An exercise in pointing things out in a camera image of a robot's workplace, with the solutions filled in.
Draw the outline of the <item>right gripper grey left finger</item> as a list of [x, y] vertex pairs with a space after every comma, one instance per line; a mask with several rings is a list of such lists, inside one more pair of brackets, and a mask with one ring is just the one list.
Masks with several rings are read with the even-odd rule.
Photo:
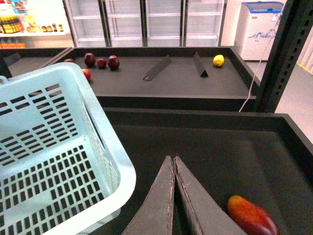
[[174, 164], [165, 157], [150, 190], [124, 235], [171, 235], [175, 193]]

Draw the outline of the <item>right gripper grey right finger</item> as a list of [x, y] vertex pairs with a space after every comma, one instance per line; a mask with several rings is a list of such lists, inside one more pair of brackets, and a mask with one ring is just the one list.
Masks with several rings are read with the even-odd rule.
[[245, 235], [210, 196], [180, 157], [174, 158], [176, 179], [193, 235]]

